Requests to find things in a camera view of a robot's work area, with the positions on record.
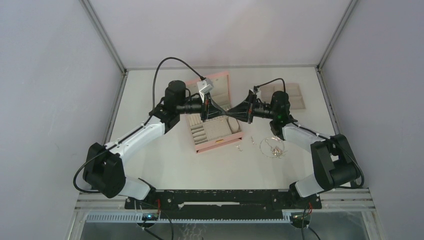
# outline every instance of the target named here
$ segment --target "robotic arm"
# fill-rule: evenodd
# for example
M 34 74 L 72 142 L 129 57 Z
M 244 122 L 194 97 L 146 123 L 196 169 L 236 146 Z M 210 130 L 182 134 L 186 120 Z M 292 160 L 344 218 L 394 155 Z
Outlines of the robotic arm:
M 203 121 L 222 115 L 248 124 L 253 117 L 271 119 L 269 124 L 275 136 L 310 152 L 314 173 L 290 185 L 293 201 L 337 188 L 360 177 L 360 169 L 354 162 L 346 137 L 341 134 L 323 137 L 296 124 L 289 112 L 286 92 L 276 91 L 271 103 L 263 103 L 256 86 L 242 103 L 224 111 L 209 94 L 213 88 L 210 80 L 202 80 L 197 86 L 199 97 L 187 98 L 184 82 L 170 82 L 165 96 L 149 113 L 146 122 L 115 141 L 105 145 L 93 144 L 88 150 L 83 179 L 108 198 L 122 195 L 143 200 L 154 187 L 144 180 L 125 176 L 124 165 L 140 148 L 169 132 L 180 121 L 181 114 L 194 113 L 200 114 Z M 333 161 L 331 155 L 338 156 L 338 160 Z

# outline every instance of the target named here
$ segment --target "table surface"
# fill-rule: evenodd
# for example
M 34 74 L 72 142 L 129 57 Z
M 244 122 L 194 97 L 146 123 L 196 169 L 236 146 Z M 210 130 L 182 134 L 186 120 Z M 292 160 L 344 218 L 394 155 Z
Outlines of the table surface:
M 219 68 L 197 71 L 209 75 L 229 71 L 233 106 L 248 95 L 253 85 L 283 78 L 298 83 L 306 109 L 292 110 L 299 123 L 325 134 L 334 134 L 324 96 L 313 67 Z M 154 70 L 132 70 L 128 74 L 111 140 L 121 137 L 148 118 L 152 109 Z M 155 102 L 164 95 L 172 80 L 195 79 L 190 70 L 160 70 L 156 80 Z M 150 142 L 131 158 L 125 174 L 141 178 L 157 189 L 223 190 L 223 189 L 288 189 L 293 182 L 313 172 L 310 153 L 290 142 L 282 159 L 261 153 L 260 142 L 272 137 L 270 120 L 254 118 L 252 124 L 240 122 L 243 140 L 203 153 L 196 153 L 185 117 L 166 135 Z

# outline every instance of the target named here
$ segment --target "gray floor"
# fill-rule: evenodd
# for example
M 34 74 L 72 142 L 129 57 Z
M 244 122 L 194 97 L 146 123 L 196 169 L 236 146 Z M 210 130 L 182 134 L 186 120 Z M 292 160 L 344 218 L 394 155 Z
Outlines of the gray floor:
M 313 213 L 310 226 L 322 240 L 368 240 L 361 213 Z M 173 224 L 174 240 L 301 240 L 302 233 L 290 224 L 278 223 L 217 223 Z M 169 224 L 157 224 L 149 230 L 163 238 L 171 239 Z M 86 223 L 82 240 L 155 240 L 135 223 Z M 306 240 L 316 240 L 305 229 Z

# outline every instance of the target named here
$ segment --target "white wall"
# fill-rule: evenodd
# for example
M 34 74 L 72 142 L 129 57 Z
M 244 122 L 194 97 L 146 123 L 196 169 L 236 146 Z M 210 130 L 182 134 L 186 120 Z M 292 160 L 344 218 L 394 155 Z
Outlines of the white wall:
M 424 1 L 360 1 L 324 66 L 389 240 L 422 239 Z
M 91 1 L 127 68 L 316 65 L 350 2 Z
M 76 0 L 1 1 L 0 35 L 0 239 L 63 239 L 121 74 Z

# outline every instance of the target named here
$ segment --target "pink jewelry box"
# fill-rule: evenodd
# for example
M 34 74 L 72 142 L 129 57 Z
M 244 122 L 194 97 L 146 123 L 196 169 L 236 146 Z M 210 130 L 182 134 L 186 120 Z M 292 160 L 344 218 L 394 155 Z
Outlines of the pink jewelry box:
M 229 110 L 231 108 L 229 72 L 219 72 L 205 77 L 213 84 L 213 89 L 210 91 L 212 99 L 225 111 Z M 199 81 L 200 78 L 185 82 L 192 95 L 199 92 L 197 87 Z M 219 116 L 202 122 L 198 113 L 186 114 L 185 117 L 197 153 L 236 143 L 243 138 L 243 131 L 235 118 Z

